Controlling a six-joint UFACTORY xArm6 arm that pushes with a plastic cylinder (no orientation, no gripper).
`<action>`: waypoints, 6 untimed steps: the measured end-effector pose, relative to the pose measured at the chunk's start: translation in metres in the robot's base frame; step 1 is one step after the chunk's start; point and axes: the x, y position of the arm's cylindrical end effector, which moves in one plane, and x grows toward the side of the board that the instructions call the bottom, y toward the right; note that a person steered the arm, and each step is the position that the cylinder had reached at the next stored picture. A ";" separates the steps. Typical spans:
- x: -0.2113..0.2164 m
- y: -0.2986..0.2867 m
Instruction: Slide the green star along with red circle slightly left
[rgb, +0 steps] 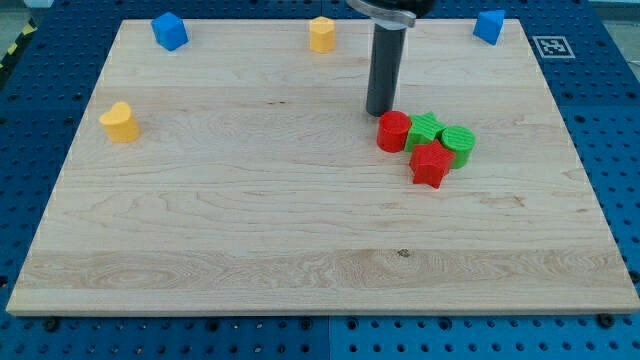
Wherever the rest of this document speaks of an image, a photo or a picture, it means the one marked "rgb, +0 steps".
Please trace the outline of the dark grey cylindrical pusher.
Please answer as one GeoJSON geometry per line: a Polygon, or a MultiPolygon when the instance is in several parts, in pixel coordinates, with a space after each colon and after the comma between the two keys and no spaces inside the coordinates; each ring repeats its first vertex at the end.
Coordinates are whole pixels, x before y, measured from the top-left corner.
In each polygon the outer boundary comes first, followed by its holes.
{"type": "Polygon", "coordinates": [[[375,24],[366,111],[376,117],[393,108],[406,29],[375,24]]]}

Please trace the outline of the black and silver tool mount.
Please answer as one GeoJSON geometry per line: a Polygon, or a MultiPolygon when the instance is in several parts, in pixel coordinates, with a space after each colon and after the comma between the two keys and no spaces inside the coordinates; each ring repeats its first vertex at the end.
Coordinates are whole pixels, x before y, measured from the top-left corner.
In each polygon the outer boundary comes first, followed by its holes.
{"type": "Polygon", "coordinates": [[[412,28],[436,7],[436,0],[346,0],[358,13],[383,24],[412,28]]]}

